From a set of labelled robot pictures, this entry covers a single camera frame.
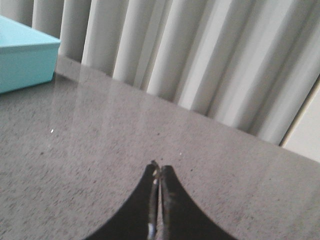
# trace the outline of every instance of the light blue container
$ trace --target light blue container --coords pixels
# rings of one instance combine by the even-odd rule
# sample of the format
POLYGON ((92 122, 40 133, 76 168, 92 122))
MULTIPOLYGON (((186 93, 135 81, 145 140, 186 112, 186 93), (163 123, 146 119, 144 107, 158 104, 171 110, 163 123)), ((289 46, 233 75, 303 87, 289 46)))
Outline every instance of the light blue container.
POLYGON ((0 93, 52 80, 60 40, 0 15, 0 93))

